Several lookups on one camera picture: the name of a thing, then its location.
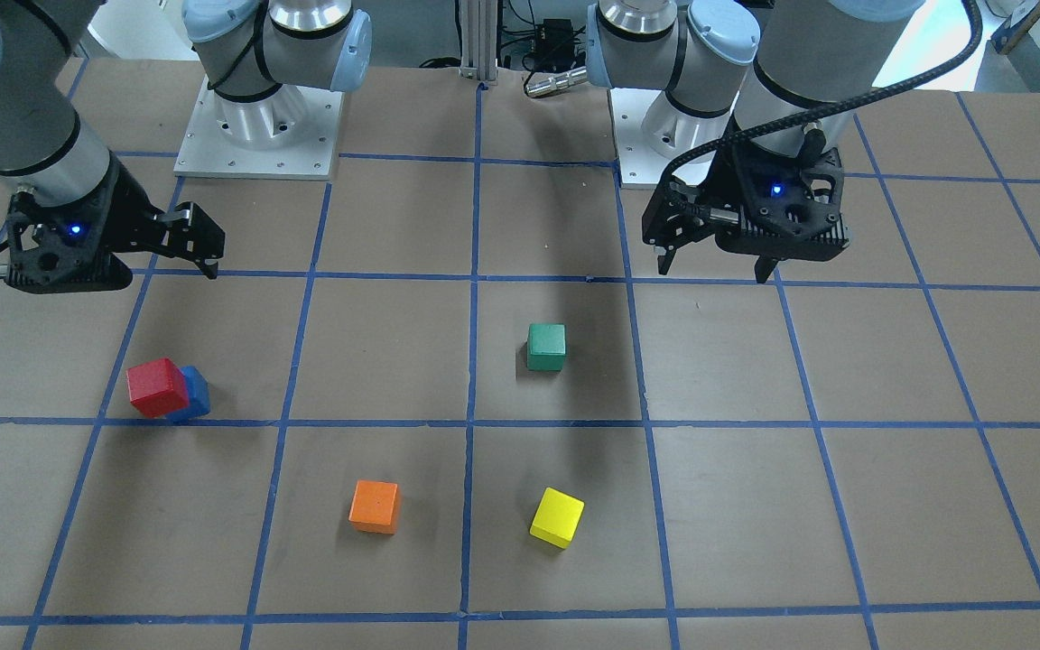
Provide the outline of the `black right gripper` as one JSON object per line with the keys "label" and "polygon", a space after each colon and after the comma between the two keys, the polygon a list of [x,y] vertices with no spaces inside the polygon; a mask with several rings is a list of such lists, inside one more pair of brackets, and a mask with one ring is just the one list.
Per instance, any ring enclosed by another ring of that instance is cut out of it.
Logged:
{"label": "black right gripper", "polygon": [[150,252],[194,264],[208,280],[218,279],[226,251],[226,231],[199,203],[157,209],[136,177],[120,162],[108,168],[111,190],[100,248],[111,254]]}

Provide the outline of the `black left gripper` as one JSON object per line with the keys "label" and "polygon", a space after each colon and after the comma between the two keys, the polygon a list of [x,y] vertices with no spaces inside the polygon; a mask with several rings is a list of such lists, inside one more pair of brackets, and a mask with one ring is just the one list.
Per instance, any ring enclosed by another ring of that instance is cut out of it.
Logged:
{"label": "black left gripper", "polygon": [[[743,219],[746,202],[735,153],[750,140],[738,139],[719,149],[704,180],[688,184],[668,173],[643,213],[643,242],[656,255],[658,274],[669,274],[678,248],[714,237],[718,248],[754,248]],[[772,279],[780,258],[759,256],[754,276],[758,284]]]}

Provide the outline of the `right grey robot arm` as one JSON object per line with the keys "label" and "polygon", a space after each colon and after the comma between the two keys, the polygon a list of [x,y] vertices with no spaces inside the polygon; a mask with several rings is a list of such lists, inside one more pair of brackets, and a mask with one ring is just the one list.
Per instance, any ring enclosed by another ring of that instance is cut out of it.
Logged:
{"label": "right grey robot arm", "polygon": [[[191,262],[215,279],[226,234],[197,203],[158,209],[131,172],[55,87],[98,1],[0,1],[0,180],[14,196],[0,281],[25,293],[120,291],[121,254]],[[298,88],[358,90],[371,17],[350,1],[185,1],[187,40],[236,144],[298,125]]]}

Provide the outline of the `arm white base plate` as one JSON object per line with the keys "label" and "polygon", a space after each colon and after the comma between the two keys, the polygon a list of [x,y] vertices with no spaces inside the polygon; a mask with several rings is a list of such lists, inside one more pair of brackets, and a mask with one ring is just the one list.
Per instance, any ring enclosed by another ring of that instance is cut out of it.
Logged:
{"label": "arm white base plate", "polygon": [[620,184],[633,190],[653,189],[665,165],[723,136],[733,115],[728,110],[719,116],[690,116],[664,90],[614,88],[609,104]]}
{"label": "arm white base plate", "polygon": [[173,171],[207,180],[329,181],[346,94],[293,85],[252,103],[202,81]]}

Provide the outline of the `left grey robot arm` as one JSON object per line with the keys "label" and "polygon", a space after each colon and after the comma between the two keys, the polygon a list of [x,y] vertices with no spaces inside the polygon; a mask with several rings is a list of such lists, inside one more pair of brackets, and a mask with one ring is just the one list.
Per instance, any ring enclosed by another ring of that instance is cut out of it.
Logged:
{"label": "left grey robot arm", "polygon": [[668,274],[711,238],[756,258],[830,262],[850,246],[839,141],[847,99],[872,90],[916,1],[599,1],[587,15],[591,85],[656,92],[645,129],[664,157],[641,238]]}

